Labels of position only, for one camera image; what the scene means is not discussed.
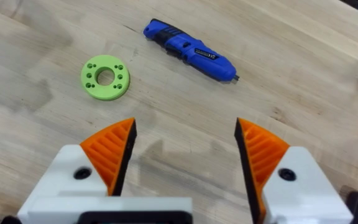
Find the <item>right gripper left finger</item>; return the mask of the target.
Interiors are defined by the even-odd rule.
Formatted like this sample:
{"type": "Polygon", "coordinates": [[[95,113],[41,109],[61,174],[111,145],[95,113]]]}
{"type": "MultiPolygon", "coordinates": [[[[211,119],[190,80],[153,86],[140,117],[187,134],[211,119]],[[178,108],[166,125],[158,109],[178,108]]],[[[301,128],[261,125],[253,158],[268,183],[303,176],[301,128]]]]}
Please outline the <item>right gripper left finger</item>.
{"type": "Polygon", "coordinates": [[[129,118],[63,146],[29,198],[119,196],[136,137],[129,118]]]}

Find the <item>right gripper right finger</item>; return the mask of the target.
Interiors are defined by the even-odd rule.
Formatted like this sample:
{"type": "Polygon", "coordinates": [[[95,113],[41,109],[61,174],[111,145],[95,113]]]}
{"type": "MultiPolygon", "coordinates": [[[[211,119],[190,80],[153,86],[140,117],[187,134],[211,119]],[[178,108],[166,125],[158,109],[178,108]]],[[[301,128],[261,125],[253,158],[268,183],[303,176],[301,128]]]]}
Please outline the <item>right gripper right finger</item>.
{"type": "Polygon", "coordinates": [[[351,223],[353,214],[305,147],[242,118],[234,131],[254,223],[351,223]]]}

